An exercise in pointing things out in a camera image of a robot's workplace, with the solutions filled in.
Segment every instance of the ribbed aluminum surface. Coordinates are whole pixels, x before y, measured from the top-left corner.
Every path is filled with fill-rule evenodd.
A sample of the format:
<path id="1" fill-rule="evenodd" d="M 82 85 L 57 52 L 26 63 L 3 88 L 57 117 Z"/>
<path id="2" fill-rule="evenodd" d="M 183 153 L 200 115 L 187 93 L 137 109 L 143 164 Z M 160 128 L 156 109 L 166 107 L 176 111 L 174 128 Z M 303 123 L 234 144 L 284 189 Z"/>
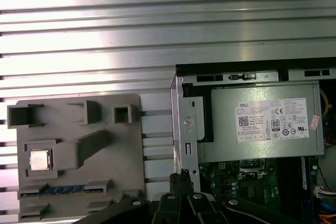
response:
<path id="1" fill-rule="evenodd" d="M 336 0 L 0 0 L 0 11 L 0 120 L 22 99 L 138 93 L 149 197 L 174 167 L 176 64 L 336 53 Z M 0 122 L 0 222 L 15 222 L 16 133 Z"/>

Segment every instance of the silver metal plate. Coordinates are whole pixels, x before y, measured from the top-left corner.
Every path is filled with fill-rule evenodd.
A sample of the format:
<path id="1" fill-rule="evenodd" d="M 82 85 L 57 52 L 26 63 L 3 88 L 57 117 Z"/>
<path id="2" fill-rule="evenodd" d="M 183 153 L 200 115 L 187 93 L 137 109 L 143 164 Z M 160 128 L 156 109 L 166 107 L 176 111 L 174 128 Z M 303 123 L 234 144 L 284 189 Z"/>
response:
<path id="1" fill-rule="evenodd" d="M 49 170 L 50 155 L 48 150 L 30 151 L 30 170 Z"/>

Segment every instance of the power connector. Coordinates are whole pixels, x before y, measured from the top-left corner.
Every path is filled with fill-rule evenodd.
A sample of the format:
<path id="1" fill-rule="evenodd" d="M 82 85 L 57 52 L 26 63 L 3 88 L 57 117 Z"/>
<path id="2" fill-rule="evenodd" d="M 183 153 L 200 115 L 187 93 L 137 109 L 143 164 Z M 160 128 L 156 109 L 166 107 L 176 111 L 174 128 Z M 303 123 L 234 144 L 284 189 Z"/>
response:
<path id="1" fill-rule="evenodd" d="M 324 196 L 322 194 L 319 193 L 319 189 L 323 190 L 323 186 L 316 186 L 314 188 L 314 196 L 318 199 L 323 198 Z"/>

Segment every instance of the sticker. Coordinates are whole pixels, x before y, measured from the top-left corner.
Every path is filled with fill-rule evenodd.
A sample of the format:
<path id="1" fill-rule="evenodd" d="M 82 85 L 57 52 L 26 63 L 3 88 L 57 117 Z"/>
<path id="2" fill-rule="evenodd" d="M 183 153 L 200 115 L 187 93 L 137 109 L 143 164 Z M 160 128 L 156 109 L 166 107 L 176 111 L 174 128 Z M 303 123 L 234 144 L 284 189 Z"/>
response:
<path id="1" fill-rule="evenodd" d="M 236 107 L 236 127 L 239 143 L 308 138 L 306 99 L 240 103 Z"/>
<path id="2" fill-rule="evenodd" d="M 319 120 L 320 120 L 320 117 L 318 115 L 313 115 L 313 118 L 311 119 L 309 129 L 315 131 L 317 129 L 317 126 L 319 125 Z"/>
<path id="3" fill-rule="evenodd" d="M 307 190 L 306 162 L 304 158 L 301 157 L 302 187 L 304 190 Z"/>

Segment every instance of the barcode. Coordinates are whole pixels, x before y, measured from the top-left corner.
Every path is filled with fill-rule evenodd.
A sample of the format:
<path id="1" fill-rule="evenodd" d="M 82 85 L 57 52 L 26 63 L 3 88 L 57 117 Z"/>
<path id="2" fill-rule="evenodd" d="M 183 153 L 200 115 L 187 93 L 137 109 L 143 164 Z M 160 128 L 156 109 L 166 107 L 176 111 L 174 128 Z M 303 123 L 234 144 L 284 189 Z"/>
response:
<path id="1" fill-rule="evenodd" d="M 248 126 L 248 116 L 240 116 L 238 119 L 239 126 Z"/>

